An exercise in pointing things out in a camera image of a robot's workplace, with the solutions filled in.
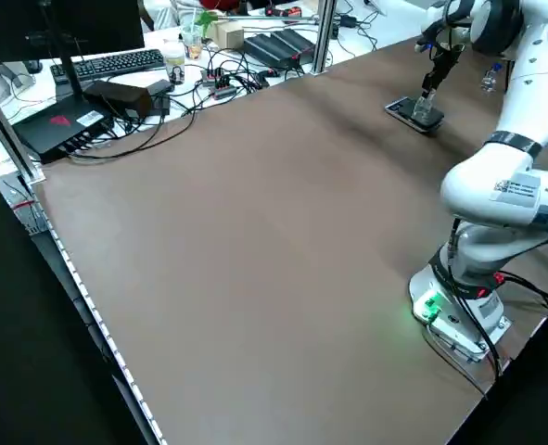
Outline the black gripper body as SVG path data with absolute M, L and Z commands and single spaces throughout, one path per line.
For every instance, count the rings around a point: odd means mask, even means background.
M 449 49 L 439 46 L 436 55 L 432 59 L 434 64 L 432 70 L 435 72 L 436 70 L 444 70 L 448 76 L 464 50 L 465 46 L 463 44 L 457 44 Z

